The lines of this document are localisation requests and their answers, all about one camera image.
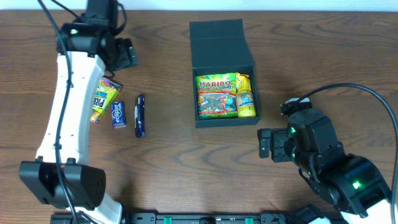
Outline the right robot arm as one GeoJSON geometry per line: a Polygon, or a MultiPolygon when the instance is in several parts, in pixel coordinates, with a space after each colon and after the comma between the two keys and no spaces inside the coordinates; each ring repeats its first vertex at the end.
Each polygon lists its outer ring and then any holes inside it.
{"type": "Polygon", "coordinates": [[[319,109],[288,115],[286,128],[259,129],[259,156],[292,162],[311,190],[345,216],[389,222],[397,218],[392,190],[367,158],[345,153],[331,119],[319,109]]]}

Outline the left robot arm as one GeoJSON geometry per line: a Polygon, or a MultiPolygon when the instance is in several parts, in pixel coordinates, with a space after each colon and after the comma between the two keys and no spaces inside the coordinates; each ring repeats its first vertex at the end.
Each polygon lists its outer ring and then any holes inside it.
{"type": "Polygon", "coordinates": [[[132,223],[132,214],[106,192],[106,174],[90,166],[90,124],[95,93],[106,72],[138,64],[129,39],[120,37],[125,13],[117,1],[88,1],[86,11],[55,26],[57,84],[49,123],[33,161],[19,177],[36,199],[69,211],[63,223],[132,223]]]}

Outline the Haribo gummy candy bag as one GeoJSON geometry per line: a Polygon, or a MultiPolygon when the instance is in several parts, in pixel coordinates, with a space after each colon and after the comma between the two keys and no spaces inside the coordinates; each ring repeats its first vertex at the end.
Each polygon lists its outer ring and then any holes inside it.
{"type": "Polygon", "coordinates": [[[197,76],[195,83],[199,119],[226,119],[238,116],[235,73],[197,76]]]}

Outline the yellow Mentos gum bottle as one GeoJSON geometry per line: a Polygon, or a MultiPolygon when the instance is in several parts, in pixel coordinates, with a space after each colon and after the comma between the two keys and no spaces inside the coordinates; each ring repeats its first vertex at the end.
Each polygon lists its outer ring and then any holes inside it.
{"type": "Polygon", "coordinates": [[[236,96],[236,104],[239,118],[256,116],[254,98],[250,90],[241,90],[236,96]]]}

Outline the Pretz snack box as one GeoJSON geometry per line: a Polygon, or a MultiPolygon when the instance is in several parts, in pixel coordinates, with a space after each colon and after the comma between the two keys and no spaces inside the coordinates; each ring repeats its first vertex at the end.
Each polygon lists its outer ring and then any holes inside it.
{"type": "Polygon", "coordinates": [[[118,97],[122,89],[122,84],[110,78],[103,77],[99,81],[94,96],[93,110],[91,115],[92,123],[98,124],[101,121],[111,103],[118,97]]]}

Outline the dark blue candy bar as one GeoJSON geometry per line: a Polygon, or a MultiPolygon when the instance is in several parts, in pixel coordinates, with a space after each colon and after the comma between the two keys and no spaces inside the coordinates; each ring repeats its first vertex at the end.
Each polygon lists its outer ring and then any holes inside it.
{"type": "Polygon", "coordinates": [[[144,95],[139,95],[134,108],[134,128],[137,138],[145,135],[145,104],[144,95]]]}

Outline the yellow candy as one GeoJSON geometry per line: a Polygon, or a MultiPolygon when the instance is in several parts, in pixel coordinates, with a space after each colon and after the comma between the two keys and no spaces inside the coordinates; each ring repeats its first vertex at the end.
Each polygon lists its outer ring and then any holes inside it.
{"type": "Polygon", "coordinates": [[[236,91],[251,91],[249,75],[236,73],[236,91]]]}

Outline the blue Eclipse mint tin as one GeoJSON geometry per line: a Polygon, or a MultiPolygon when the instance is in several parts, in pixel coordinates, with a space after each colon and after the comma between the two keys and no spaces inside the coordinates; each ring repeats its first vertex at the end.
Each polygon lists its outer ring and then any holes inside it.
{"type": "Polygon", "coordinates": [[[111,116],[114,128],[126,126],[126,114],[123,101],[115,101],[111,103],[111,116]]]}

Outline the black gift box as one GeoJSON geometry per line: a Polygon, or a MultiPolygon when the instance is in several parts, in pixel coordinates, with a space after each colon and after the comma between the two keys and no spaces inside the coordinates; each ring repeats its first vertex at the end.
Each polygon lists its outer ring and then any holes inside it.
{"type": "Polygon", "coordinates": [[[244,35],[241,19],[197,21],[189,23],[192,55],[192,77],[239,72],[249,75],[254,98],[255,117],[215,118],[198,117],[197,82],[193,80],[193,101],[196,128],[255,125],[261,119],[257,95],[254,58],[244,35]]]}

